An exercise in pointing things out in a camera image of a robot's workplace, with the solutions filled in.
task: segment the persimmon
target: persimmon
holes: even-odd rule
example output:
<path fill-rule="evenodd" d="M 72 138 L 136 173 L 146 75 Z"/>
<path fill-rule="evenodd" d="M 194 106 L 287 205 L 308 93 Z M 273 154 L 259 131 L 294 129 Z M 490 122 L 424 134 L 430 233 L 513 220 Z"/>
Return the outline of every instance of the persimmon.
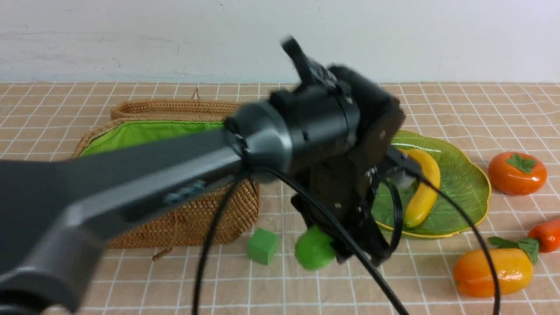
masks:
<path fill-rule="evenodd" d="M 547 181 L 547 169 L 536 157 L 521 152 L 503 152 L 488 166 L 490 183 L 504 194 L 532 194 Z"/>

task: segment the yellow banana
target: yellow banana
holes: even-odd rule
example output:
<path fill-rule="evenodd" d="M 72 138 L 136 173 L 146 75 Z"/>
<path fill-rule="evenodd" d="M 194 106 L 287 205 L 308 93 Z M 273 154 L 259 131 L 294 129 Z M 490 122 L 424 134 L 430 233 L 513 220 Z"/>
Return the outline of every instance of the yellow banana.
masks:
<path fill-rule="evenodd" d="M 420 149 L 402 150 L 402 152 L 420 164 L 422 167 L 422 175 L 436 188 L 440 188 L 440 167 L 430 154 Z M 413 228 L 422 223 L 432 210 L 436 200 L 437 192 L 425 184 L 420 183 L 404 213 L 404 225 L 408 228 Z"/>

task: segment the carrot leaf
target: carrot leaf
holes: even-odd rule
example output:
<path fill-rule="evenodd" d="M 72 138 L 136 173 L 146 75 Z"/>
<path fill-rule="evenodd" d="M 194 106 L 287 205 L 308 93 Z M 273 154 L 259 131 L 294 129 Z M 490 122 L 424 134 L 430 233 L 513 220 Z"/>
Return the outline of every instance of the carrot leaf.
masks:
<path fill-rule="evenodd" d="M 539 260 L 539 241 L 534 238 L 522 238 L 517 242 L 513 240 L 503 239 L 501 237 L 489 237 L 488 242 L 490 245 L 494 245 L 497 248 L 517 248 L 524 251 L 531 263 L 536 265 Z"/>
<path fill-rule="evenodd" d="M 539 260 L 539 241 L 534 238 L 522 238 L 518 242 L 519 249 L 524 251 L 531 262 L 536 265 L 536 262 Z"/>
<path fill-rule="evenodd" d="M 536 166 L 536 160 L 524 159 L 519 154 L 511 155 L 511 157 L 506 160 L 506 163 L 510 164 L 511 166 L 525 174 L 530 174 L 533 168 Z"/>
<path fill-rule="evenodd" d="M 489 237 L 488 242 L 490 245 L 494 245 L 497 248 L 519 248 L 517 242 L 513 240 L 503 239 L 501 237 Z"/>

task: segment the green fabric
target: green fabric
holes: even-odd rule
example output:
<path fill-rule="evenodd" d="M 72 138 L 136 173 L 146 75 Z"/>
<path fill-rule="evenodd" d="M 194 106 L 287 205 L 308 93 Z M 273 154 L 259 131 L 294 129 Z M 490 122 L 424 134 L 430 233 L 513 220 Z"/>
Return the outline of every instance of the green fabric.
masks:
<path fill-rule="evenodd" d="M 223 127 L 223 122 L 133 121 L 93 140 L 80 156 L 113 151 Z"/>

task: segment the green block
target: green block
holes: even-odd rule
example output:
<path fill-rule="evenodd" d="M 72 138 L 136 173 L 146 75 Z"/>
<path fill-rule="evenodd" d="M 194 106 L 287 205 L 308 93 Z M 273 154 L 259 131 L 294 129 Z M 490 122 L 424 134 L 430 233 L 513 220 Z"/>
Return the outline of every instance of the green block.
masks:
<path fill-rule="evenodd" d="M 272 232 L 257 228 L 247 245 L 249 258 L 268 265 L 278 249 L 278 236 Z"/>

